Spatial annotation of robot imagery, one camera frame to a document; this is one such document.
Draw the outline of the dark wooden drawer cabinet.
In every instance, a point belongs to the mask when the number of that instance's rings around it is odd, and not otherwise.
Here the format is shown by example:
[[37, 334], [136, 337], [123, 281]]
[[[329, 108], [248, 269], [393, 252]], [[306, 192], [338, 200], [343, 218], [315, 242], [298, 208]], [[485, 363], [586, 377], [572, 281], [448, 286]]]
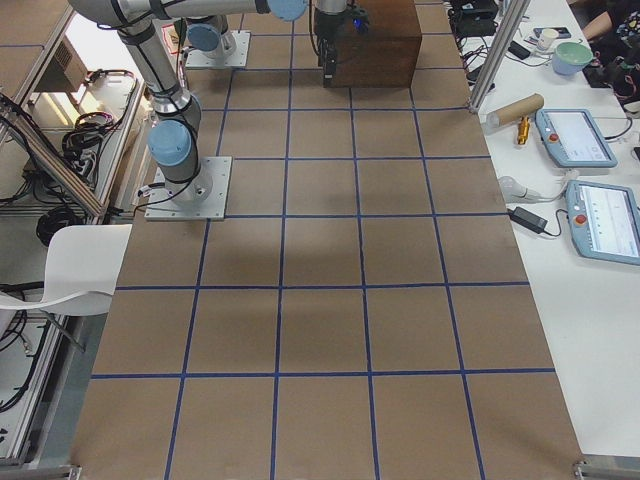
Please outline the dark wooden drawer cabinet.
[[369, 31], [345, 24], [336, 46], [333, 88], [407, 88], [415, 72], [422, 34], [412, 1], [353, 1], [369, 15]]

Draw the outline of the yellow utility knife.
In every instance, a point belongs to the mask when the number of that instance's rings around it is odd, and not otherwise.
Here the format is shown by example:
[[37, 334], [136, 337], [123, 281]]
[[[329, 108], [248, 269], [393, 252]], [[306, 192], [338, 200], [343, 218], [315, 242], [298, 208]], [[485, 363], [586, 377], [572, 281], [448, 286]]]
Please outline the yellow utility knife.
[[523, 116], [518, 123], [517, 144], [523, 146], [527, 143], [530, 131], [530, 118]]

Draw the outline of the cardboard tube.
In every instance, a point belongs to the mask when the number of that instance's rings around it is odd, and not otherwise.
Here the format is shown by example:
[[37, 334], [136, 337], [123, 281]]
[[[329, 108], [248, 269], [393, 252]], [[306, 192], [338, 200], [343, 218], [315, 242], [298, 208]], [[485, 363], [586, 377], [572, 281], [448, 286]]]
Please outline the cardboard tube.
[[492, 128], [498, 128], [522, 117], [527, 117], [543, 106], [544, 97], [541, 94], [534, 93], [490, 112], [486, 117], [486, 123]]

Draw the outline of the white paper cup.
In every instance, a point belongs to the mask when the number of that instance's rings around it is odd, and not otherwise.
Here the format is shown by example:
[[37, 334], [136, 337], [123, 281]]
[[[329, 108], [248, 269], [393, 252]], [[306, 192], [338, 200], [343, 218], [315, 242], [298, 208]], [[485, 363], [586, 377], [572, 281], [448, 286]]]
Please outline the white paper cup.
[[539, 52], [547, 52], [554, 41], [558, 38], [559, 32], [554, 28], [544, 28], [539, 32], [536, 49]]

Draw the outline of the white light bulb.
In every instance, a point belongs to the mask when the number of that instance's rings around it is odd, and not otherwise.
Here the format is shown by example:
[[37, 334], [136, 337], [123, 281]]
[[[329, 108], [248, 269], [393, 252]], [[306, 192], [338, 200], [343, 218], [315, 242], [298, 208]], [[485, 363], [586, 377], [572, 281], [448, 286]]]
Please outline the white light bulb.
[[511, 176], [500, 177], [498, 184], [507, 203], [537, 202], [541, 200], [539, 192], [523, 186]]

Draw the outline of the green bowl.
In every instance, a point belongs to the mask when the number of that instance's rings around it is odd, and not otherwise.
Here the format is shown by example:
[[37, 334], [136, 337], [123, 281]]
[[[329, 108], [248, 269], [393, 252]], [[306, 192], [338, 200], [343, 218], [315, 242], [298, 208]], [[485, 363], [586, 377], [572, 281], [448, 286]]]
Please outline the green bowl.
[[593, 58], [594, 55], [588, 46], [576, 42], [564, 42], [555, 48], [551, 66], [556, 74], [571, 76], [583, 70]]

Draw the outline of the black power adapter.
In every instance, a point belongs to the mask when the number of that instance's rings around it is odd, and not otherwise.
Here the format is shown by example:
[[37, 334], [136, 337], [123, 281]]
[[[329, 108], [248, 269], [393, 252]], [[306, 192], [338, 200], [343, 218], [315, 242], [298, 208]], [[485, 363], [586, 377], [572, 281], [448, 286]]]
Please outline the black power adapter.
[[525, 227], [529, 231], [536, 234], [542, 234], [546, 231], [548, 221], [543, 217], [534, 214], [522, 207], [516, 207], [508, 210], [510, 220], [520, 226]]

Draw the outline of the upper teach pendant tablet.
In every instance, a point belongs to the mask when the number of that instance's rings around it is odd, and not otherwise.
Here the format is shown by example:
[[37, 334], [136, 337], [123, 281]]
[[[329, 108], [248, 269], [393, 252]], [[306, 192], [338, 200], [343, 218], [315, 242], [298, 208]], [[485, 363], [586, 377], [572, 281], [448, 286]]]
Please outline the upper teach pendant tablet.
[[613, 168], [616, 156], [586, 109], [540, 109], [535, 125], [551, 160], [563, 168]]

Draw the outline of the teach pendant tablet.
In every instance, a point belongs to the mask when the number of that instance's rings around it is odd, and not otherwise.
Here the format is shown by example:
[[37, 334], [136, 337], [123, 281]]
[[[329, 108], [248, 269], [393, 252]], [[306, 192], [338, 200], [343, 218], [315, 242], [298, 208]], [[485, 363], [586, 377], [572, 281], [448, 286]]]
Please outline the teach pendant tablet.
[[630, 188], [572, 180], [565, 199], [571, 238], [582, 257], [639, 265], [639, 210]]
[[535, 125], [551, 160], [563, 168], [613, 168], [616, 156], [586, 109], [540, 109]]

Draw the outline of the white plastic chair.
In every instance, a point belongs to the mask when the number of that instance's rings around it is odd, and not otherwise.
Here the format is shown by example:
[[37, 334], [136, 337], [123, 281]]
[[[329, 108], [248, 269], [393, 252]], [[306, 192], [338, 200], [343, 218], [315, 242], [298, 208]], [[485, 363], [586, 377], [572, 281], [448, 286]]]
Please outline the white plastic chair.
[[74, 225], [51, 239], [42, 298], [24, 301], [1, 295], [3, 311], [41, 310], [69, 316], [109, 311], [131, 225]]

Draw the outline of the lower teach pendant tablet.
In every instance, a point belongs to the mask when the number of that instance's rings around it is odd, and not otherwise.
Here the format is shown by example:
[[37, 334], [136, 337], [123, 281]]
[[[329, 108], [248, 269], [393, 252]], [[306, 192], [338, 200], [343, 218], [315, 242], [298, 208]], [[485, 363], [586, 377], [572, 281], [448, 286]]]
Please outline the lower teach pendant tablet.
[[565, 199], [571, 238], [582, 257], [639, 265], [639, 210], [630, 188], [572, 180]]

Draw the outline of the aluminium frame post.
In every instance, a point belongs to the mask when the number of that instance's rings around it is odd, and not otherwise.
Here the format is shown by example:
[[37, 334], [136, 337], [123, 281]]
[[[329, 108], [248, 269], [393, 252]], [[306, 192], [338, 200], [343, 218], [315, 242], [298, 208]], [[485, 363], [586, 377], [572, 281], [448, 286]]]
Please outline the aluminium frame post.
[[479, 112], [529, 4], [529, 0], [512, 0], [507, 2], [507, 9], [471, 91], [468, 102], [470, 112]]

